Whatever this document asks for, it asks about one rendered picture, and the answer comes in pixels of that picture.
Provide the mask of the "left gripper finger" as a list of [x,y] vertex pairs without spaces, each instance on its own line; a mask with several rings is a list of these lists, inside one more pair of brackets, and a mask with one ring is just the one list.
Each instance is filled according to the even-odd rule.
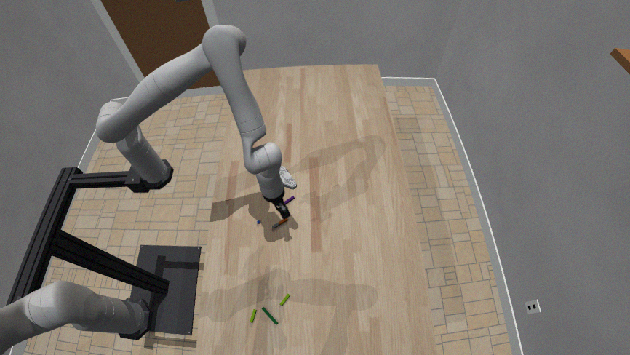
[[[283,201],[283,198],[282,198],[282,201]],[[286,219],[286,218],[288,218],[290,216],[289,210],[288,210],[286,204],[284,203],[284,201],[283,201],[283,204],[281,202],[279,203],[279,206],[280,206],[279,208],[276,206],[275,203],[272,203],[272,204],[275,206],[275,208],[276,208],[276,210],[278,212],[282,212],[282,214],[280,213],[282,215],[282,219]]]

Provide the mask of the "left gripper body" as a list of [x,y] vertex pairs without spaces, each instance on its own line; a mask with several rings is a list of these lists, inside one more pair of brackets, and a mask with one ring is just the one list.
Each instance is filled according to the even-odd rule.
[[275,199],[268,199],[268,198],[266,198],[266,197],[263,195],[263,198],[264,198],[267,202],[276,203],[276,205],[277,205],[278,207],[280,207],[280,206],[279,206],[279,203],[280,203],[280,202],[283,204],[283,201],[282,201],[282,198],[283,198],[283,197],[284,197],[284,190],[283,190],[282,194],[281,194],[280,196],[276,197]]

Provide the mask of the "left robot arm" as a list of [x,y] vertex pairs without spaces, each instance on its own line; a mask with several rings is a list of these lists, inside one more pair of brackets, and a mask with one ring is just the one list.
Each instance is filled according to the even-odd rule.
[[124,105],[104,104],[97,118],[97,136],[106,143],[117,142],[118,150],[136,173],[149,183],[158,183],[167,174],[167,166],[145,139],[139,124],[213,69],[242,139],[245,168],[256,175],[262,195],[275,199],[284,187],[297,188],[294,178],[281,166],[282,152],[277,144],[252,148],[265,136],[266,126],[243,74],[240,56],[245,47],[246,37],[237,27],[211,27],[199,46],[147,75]]

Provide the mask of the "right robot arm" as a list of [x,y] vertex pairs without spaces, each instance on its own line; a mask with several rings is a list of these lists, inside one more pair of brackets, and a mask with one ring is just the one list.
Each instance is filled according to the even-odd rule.
[[72,324],[89,332],[133,334],[143,325],[137,303],[93,292],[68,281],[53,282],[0,308],[0,355],[14,345]]

